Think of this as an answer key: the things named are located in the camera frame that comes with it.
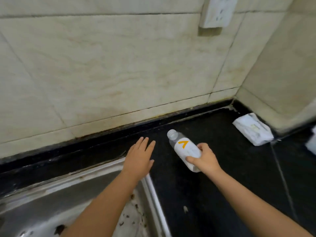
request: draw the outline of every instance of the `bottle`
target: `bottle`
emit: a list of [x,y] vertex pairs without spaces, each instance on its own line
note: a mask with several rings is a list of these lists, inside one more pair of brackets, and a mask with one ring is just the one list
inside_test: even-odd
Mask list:
[[195,165],[185,160],[187,156],[200,158],[202,154],[200,149],[181,132],[177,132],[174,129],[168,131],[167,136],[169,138],[170,145],[174,148],[175,152],[183,160],[187,167],[193,172],[200,172],[200,170]]

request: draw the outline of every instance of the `dirty sink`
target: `dirty sink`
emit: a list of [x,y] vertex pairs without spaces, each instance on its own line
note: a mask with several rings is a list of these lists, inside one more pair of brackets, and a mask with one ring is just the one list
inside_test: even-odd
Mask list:
[[[60,235],[120,173],[123,162],[115,160],[1,199],[0,236]],[[134,189],[113,236],[171,236],[150,175]]]

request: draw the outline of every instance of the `orange mark on bottle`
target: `orange mark on bottle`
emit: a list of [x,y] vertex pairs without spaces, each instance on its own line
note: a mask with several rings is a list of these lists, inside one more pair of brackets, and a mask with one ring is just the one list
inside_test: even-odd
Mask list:
[[189,141],[179,141],[178,144],[183,144],[182,148],[186,146]]

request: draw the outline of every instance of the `sink basin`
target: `sink basin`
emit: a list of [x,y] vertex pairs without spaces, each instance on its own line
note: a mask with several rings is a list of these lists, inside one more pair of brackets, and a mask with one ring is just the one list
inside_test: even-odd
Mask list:
[[[0,236],[58,237],[120,173],[123,163],[124,158],[115,160],[1,199]],[[171,236],[150,175],[134,189],[113,236]]]

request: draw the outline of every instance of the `bottle cap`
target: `bottle cap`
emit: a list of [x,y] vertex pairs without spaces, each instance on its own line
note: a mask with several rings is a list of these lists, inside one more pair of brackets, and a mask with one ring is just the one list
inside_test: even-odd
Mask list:
[[174,129],[171,129],[170,131],[168,131],[167,136],[170,140],[175,140],[178,137],[178,132]]

